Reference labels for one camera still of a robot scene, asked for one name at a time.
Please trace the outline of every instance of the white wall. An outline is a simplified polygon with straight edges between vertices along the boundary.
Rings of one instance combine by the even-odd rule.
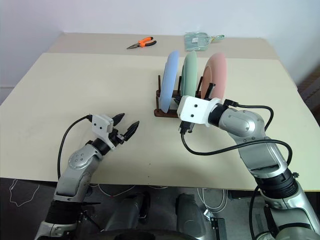
[[[1,84],[15,85],[60,31],[265,38],[297,84],[320,62],[319,0],[2,0]]]

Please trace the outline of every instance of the green plate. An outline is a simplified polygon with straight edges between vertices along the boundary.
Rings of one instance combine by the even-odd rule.
[[[197,88],[197,54],[191,51],[184,59],[181,75],[181,96],[196,95]]]

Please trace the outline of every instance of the pliers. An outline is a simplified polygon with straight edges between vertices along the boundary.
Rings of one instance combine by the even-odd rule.
[[[135,48],[138,48],[138,47],[143,48],[143,47],[149,47],[149,46],[155,45],[157,43],[156,40],[154,40],[152,42],[149,42],[152,39],[154,39],[153,36],[148,36],[148,37],[138,41],[137,43],[127,47],[126,49],[135,49]]]

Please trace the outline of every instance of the blue plate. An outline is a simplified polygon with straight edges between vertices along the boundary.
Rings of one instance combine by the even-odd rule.
[[[166,60],[163,80],[159,98],[159,108],[167,113],[170,107],[172,93],[175,88],[175,82],[178,72],[179,52],[173,51]]]

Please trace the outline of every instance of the orange pliers handle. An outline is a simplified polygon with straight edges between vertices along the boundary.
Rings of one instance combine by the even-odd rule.
[[[148,47],[148,46],[152,46],[152,45],[155,45],[157,43],[156,40],[152,41],[152,42],[149,42],[151,40],[153,40],[154,37],[153,36],[148,36],[140,41],[138,41],[139,43],[139,47],[143,48],[143,47]]]

